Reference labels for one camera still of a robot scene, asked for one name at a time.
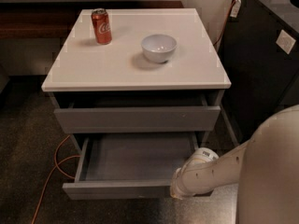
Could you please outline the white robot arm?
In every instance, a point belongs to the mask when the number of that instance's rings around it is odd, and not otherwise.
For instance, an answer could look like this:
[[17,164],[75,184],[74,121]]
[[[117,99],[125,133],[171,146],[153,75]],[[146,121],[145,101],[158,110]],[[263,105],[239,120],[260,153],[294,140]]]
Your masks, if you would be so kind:
[[177,199],[236,183],[237,224],[299,224],[299,105],[264,121],[222,156],[201,147],[171,181]]

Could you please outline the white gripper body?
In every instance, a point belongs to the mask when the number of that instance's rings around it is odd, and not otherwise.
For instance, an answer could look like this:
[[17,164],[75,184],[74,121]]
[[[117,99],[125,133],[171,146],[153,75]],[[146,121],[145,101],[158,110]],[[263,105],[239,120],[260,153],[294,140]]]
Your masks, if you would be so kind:
[[186,199],[190,197],[190,193],[185,189],[184,185],[181,182],[181,169],[178,168],[171,179],[170,185],[170,195],[175,199]]

